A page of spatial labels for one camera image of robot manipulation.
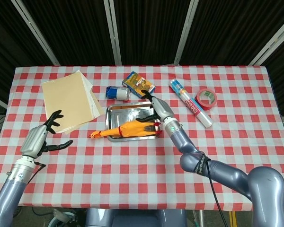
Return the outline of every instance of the black cable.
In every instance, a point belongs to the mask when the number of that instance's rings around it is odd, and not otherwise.
[[[36,214],[37,216],[45,216],[45,215],[50,215],[53,214],[53,212],[48,212],[48,213],[44,213],[44,214],[38,214],[35,212],[34,207],[32,207],[33,213]]]
[[[212,177],[210,175],[210,171],[209,171],[209,165],[208,165],[208,162],[206,162],[206,166],[207,166],[207,172],[208,172],[208,178],[209,178],[209,182],[210,182],[210,186],[212,187],[212,191],[213,191],[213,196],[214,196],[214,199],[216,200],[216,204],[218,206],[218,209],[219,209],[219,213],[221,215],[221,218],[223,220],[223,223],[226,227],[228,227],[227,223],[226,223],[226,220],[225,220],[225,217],[222,213],[222,209],[219,205],[219,202],[218,202],[218,199],[217,199],[217,196],[216,196],[216,192],[214,191],[214,188],[213,188],[213,182],[212,182]]]
[[[27,182],[27,184],[29,184],[32,179],[36,176],[37,173],[40,172],[40,170],[42,170],[44,167],[46,167],[45,164],[39,163],[39,162],[35,162],[36,165],[39,165],[40,167],[38,168],[38,170],[35,172],[35,174],[29,179],[29,181]]]
[[[1,117],[1,118],[0,118],[0,121],[1,121],[1,122],[0,122],[0,125],[4,123],[4,120],[5,120],[5,117]]]

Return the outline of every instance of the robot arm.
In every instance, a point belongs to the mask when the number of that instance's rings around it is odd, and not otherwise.
[[[199,151],[179,124],[169,105],[150,94],[145,95],[154,108],[155,115],[163,122],[163,128],[177,149],[183,154],[181,167],[191,173],[211,178],[252,201],[254,227],[284,227],[284,179],[273,168],[257,167],[248,175],[225,163],[210,160]]]
[[[13,214],[17,208],[22,194],[29,183],[36,166],[44,167],[44,164],[35,162],[43,152],[60,150],[72,144],[72,140],[61,145],[47,146],[45,139],[48,132],[55,134],[52,125],[59,126],[55,119],[63,117],[61,110],[54,112],[51,117],[40,126],[33,128],[27,135],[22,147],[22,157],[18,159],[0,191],[0,227],[11,226]]]

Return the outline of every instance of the metal tray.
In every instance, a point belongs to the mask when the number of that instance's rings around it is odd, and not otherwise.
[[[117,104],[111,105],[106,110],[106,129],[113,129],[119,127],[125,122],[132,121],[136,118],[144,118],[153,114],[153,108],[151,107],[151,102],[142,103],[127,103],[127,104]],[[156,136],[143,136],[143,137],[112,137],[108,136],[110,141],[129,141],[129,140],[148,140],[155,139]]]

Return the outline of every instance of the paper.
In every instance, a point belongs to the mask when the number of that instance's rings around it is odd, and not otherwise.
[[[56,133],[70,133],[104,114],[91,88],[92,84],[80,71],[42,84],[47,119],[57,110],[64,115],[56,119],[59,127],[52,126]]]

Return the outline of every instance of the blue can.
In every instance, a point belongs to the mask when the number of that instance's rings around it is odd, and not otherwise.
[[[130,89],[127,87],[114,87],[109,86],[106,88],[106,97],[116,100],[129,100]]]

